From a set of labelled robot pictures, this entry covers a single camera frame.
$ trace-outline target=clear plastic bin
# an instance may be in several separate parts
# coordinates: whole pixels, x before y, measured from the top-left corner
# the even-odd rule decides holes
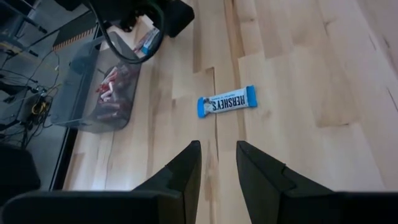
[[[137,57],[115,32],[109,36],[123,55]],[[85,44],[54,99],[51,122],[91,133],[122,129],[130,120],[140,70],[141,65],[120,61],[103,38]]]

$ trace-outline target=gray floor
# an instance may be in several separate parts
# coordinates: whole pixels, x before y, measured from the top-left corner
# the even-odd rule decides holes
[[[36,4],[35,11],[32,11],[29,14],[29,17],[51,32],[52,30],[55,30],[61,25],[83,14],[85,11],[87,11],[87,8],[83,5],[75,9],[73,12],[69,12],[59,6],[55,1],[45,0]],[[23,34],[23,37],[21,37],[19,41],[24,45],[29,45],[33,41],[43,36],[42,33],[40,33],[30,24],[26,24],[22,27],[21,34]],[[41,59],[51,51],[56,37],[57,33],[32,47],[32,50],[38,53],[38,58],[32,57],[29,54],[22,54],[9,60],[3,69],[21,73],[28,77],[31,76],[35,68],[37,68],[38,64],[40,63]],[[74,44],[71,44],[57,52],[60,57],[60,74],[57,83],[62,82],[63,78],[68,72],[69,62],[82,43],[86,41],[86,39],[79,40],[78,42],[75,42]],[[0,65],[3,61],[4,54],[2,54],[0,57]],[[40,85],[52,86],[57,74],[55,71],[55,68],[58,65],[57,61],[57,57],[52,52],[37,69],[33,79],[37,80]],[[0,99],[4,99],[6,96],[7,95],[5,93],[0,93]],[[8,105],[3,102],[0,103],[0,117],[1,111],[7,108],[7,106]],[[15,127],[7,130],[7,133],[14,133],[19,129],[20,127]],[[65,128],[60,126],[52,126],[51,128],[44,129],[39,136],[34,137],[27,147],[33,155],[37,172],[39,173],[40,179],[42,181],[42,190],[48,190],[50,187],[64,135]],[[10,143],[18,144],[17,141],[21,140],[21,138],[22,136],[20,135],[15,136]]]

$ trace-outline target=black device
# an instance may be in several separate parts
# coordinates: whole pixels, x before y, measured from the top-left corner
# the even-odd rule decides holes
[[[164,35],[176,37],[195,18],[192,7],[181,0],[57,0],[65,9],[74,9],[80,3],[93,11],[99,28],[110,49],[127,63],[143,63],[159,49]],[[154,39],[152,48],[142,58],[127,58],[112,45],[106,32],[106,24],[112,24],[125,32],[132,31],[139,16],[147,15],[159,34]]]
[[[239,182],[253,224],[395,223],[397,193],[334,192],[238,141]],[[132,192],[34,192],[5,204],[12,223],[195,223],[201,149],[193,141]]]

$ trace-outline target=light wood surface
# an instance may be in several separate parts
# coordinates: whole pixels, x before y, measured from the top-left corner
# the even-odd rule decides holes
[[[237,140],[332,190],[398,190],[398,76],[360,0],[187,3],[196,18],[142,66],[130,123],[79,132],[65,190],[131,190],[194,139],[197,223],[250,223]],[[144,26],[122,34],[131,47]],[[197,118],[199,96],[252,84],[258,108]]]

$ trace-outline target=blue candy wrapper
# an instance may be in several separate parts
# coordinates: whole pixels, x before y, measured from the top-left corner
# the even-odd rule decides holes
[[[257,107],[254,85],[229,93],[199,98],[198,117],[204,118],[209,113],[221,113],[247,107]]]

